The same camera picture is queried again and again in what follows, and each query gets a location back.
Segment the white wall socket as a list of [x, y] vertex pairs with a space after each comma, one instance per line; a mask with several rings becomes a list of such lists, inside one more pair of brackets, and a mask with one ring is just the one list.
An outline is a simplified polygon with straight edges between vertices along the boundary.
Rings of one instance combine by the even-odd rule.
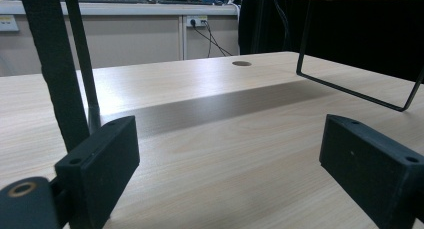
[[206, 15], [188, 15], [186, 17], [187, 27], [205, 27], [208, 17]]

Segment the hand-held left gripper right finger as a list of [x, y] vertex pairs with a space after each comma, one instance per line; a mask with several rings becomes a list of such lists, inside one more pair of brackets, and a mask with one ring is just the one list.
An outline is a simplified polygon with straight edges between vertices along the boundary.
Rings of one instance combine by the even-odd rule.
[[424, 156], [367, 125], [326, 117], [321, 166], [379, 229], [424, 223]]

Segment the black two-tier shelf rack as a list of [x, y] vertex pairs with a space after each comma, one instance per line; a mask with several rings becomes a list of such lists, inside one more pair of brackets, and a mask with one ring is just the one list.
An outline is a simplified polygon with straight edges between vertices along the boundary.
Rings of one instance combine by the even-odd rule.
[[78, 0], [65, 1], [82, 69], [88, 113], [83, 108], [60, 0], [22, 0], [22, 4], [66, 150], [72, 151], [100, 127], [100, 107]]

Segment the white wall plate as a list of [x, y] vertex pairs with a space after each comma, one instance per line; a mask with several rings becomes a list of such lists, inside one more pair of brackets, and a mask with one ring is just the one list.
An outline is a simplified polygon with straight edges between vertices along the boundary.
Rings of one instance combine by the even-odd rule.
[[0, 15], [0, 32], [17, 32], [19, 27], [13, 15]]

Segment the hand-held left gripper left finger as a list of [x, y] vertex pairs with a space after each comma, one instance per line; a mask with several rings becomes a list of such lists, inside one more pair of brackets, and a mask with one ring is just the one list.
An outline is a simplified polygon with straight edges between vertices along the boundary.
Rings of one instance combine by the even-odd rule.
[[69, 193], [72, 229], [102, 229], [139, 166], [136, 120], [110, 121], [55, 164], [60, 188]]

